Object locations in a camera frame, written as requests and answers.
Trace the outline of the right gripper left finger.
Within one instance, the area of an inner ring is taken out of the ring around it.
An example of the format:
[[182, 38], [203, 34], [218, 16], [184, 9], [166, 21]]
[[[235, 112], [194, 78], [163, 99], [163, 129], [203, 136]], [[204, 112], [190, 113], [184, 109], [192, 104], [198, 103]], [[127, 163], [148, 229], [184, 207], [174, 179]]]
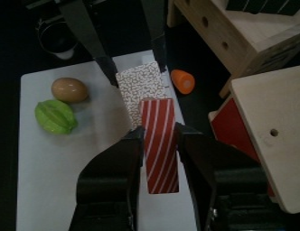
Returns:
[[128, 131], [81, 170], [68, 231], [136, 231], [143, 128]]

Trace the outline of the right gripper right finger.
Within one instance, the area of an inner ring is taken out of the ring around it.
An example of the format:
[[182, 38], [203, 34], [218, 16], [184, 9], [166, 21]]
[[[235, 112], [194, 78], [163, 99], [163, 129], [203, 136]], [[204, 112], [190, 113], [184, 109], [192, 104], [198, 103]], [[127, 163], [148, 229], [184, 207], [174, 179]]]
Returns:
[[239, 150], [175, 125], [198, 231], [295, 231], [267, 195], [266, 173]]

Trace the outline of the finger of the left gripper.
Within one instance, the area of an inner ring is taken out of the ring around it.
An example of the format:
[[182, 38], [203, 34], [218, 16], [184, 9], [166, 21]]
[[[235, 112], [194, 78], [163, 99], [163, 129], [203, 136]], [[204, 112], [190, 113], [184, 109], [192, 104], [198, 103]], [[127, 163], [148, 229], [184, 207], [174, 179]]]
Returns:
[[117, 69], [105, 53], [83, 0], [57, 0], [56, 4], [72, 34], [89, 52], [109, 84], [117, 87]]
[[140, 0], [159, 71], [166, 71], [164, 0]]

